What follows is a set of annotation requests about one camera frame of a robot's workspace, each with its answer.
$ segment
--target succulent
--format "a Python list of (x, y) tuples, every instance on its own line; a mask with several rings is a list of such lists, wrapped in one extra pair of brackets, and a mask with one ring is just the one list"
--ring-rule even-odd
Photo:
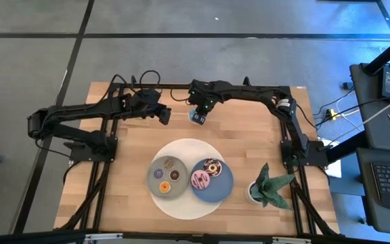
[(269, 178), (269, 165), (266, 163), (261, 168), (255, 183), (251, 186), (251, 197), (256, 201), (262, 202), (263, 207), (271, 203), (273, 206), (281, 209), (290, 209), (284, 197), (278, 194), (278, 190), (289, 184), (294, 178), (294, 174)]

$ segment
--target plate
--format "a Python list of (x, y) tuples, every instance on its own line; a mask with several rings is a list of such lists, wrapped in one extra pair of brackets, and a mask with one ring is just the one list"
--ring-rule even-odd
[[(172, 160), (174, 166), (172, 169), (165, 168), (165, 162)], [(161, 169), (164, 172), (164, 176), (161, 179), (154, 177), (154, 171)], [(169, 174), (177, 170), (180, 173), (180, 177), (177, 181), (172, 181), (169, 177)], [(162, 182), (168, 182), (171, 185), (171, 189), (167, 193), (161, 193), (159, 190), (159, 185)], [(189, 174), (188, 169), (185, 164), (178, 158), (172, 156), (164, 156), (155, 159), (147, 171), (147, 186), (150, 189), (150, 192), (160, 198), (164, 199), (173, 199), (181, 195), (185, 189), (188, 187), (189, 183)]]
[[(190, 175), (192, 175), (196, 170), (203, 170), (202, 166), (206, 159), (198, 162), (195, 167), (192, 169)], [(204, 190), (198, 190), (194, 188), (192, 184), (192, 190), (194, 194), (201, 200), (208, 203), (216, 203), (227, 198), (232, 190), (234, 185), (233, 173), (226, 163), (221, 161), (222, 172), (216, 177), (210, 177), (210, 184)]]

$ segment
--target potted plant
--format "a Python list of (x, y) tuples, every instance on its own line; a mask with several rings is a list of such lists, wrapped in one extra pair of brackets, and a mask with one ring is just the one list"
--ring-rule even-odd
[(269, 178), (269, 165), (266, 163), (261, 168), (257, 179), (246, 187), (244, 195), (253, 204), (262, 204), (265, 207), (271, 203), (275, 207), (290, 209), (284, 197), (278, 194), (278, 190), (289, 184), (294, 178), (294, 174)]

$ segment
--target white pot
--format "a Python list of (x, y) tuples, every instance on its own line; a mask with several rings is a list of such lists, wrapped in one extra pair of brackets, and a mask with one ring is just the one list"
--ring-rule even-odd
[(261, 202), (254, 200), (254, 198), (251, 197), (251, 186), (255, 184), (255, 181), (251, 182), (245, 189), (244, 189), (244, 197), (249, 203), (252, 203), (254, 205), (261, 205)]

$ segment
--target chocolate donut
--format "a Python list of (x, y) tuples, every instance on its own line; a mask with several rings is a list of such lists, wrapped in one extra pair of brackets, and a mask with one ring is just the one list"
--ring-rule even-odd
[(222, 164), (218, 159), (207, 159), (202, 168), (209, 174), (210, 177), (216, 177), (222, 171)]
[(177, 170), (173, 170), (169, 172), (169, 178), (172, 181), (178, 181), (178, 179), (180, 178), (180, 173)]
[(156, 179), (162, 179), (163, 176), (165, 175), (165, 173), (163, 172), (163, 169), (156, 169), (156, 170), (154, 170), (153, 174), (154, 174), (154, 177)]

